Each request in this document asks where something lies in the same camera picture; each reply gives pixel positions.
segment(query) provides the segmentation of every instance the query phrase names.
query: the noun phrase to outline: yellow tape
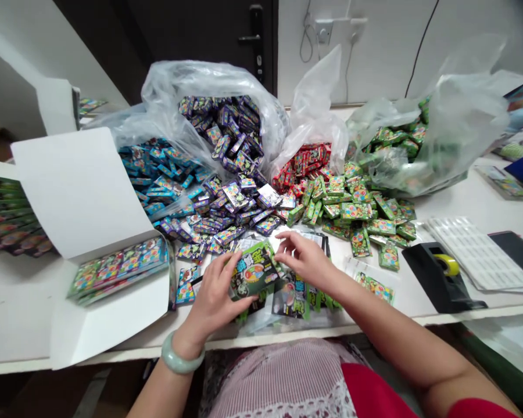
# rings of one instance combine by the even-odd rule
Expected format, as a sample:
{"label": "yellow tape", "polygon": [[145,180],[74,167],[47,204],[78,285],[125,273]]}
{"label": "yellow tape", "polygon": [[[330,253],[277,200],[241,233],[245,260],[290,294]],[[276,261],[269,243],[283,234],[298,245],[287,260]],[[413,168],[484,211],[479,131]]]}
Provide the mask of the yellow tape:
{"label": "yellow tape", "polygon": [[445,254],[434,254],[440,266],[442,266],[445,276],[457,276],[459,274],[459,264],[454,258]]}

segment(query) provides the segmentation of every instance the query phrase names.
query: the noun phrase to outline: green bracelet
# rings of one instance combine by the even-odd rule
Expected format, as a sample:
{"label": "green bracelet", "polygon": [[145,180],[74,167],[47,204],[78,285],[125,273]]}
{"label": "green bracelet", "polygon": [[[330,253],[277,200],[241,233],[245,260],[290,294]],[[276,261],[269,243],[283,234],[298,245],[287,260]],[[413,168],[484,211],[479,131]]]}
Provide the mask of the green bracelet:
{"label": "green bracelet", "polygon": [[184,360],[180,358],[173,350],[173,335],[175,331],[171,332],[165,339],[163,347],[161,348],[161,358],[167,367],[176,374],[189,374],[198,369],[205,357],[205,347],[202,353],[195,360]]}

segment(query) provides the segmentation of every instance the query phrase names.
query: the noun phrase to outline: tape dispenser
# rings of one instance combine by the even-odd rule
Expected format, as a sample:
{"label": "tape dispenser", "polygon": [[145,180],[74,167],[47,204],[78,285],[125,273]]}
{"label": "tape dispenser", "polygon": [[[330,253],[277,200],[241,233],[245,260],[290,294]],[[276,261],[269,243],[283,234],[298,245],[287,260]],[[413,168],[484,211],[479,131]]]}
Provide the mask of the tape dispenser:
{"label": "tape dispenser", "polygon": [[471,299],[459,264],[440,243],[418,244],[403,250],[402,254],[440,314],[488,307],[484,301]]}

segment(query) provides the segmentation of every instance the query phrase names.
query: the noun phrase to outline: white cardboard box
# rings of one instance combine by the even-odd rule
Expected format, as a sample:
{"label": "white cardboard box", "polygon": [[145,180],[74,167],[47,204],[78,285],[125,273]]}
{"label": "white cardboard box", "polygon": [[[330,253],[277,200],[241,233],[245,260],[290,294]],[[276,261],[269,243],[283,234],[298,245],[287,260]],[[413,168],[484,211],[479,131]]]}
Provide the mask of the white cardboard box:
{"label": "white cardboard box", "polygon": [[81,263],[160,235],[108,128],[16,142],[12,152],[33,211],[64,258],[53,297],[53,369],[106,351],[166,314],[168,270],[86,308],[66,299]]}

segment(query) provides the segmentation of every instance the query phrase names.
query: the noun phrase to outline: door handle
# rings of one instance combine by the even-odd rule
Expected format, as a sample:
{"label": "door handle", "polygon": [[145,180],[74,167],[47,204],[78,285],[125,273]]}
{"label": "door handle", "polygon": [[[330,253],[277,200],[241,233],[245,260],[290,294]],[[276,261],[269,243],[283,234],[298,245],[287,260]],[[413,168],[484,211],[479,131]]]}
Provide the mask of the door handle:
{"label": "door handle", "polygon": [[262,37],[260,35],[245,36],[238,38],[238,43],[241,45],[253,45],[261,41]]}
{"label": "door handle", "polygon": [[263,8],[261,5],[250,5],[251,35],[239,37],[238,44],[251,46],[254,52],[254,75],[260,83],[265,79],[265,59],[263,55]]}

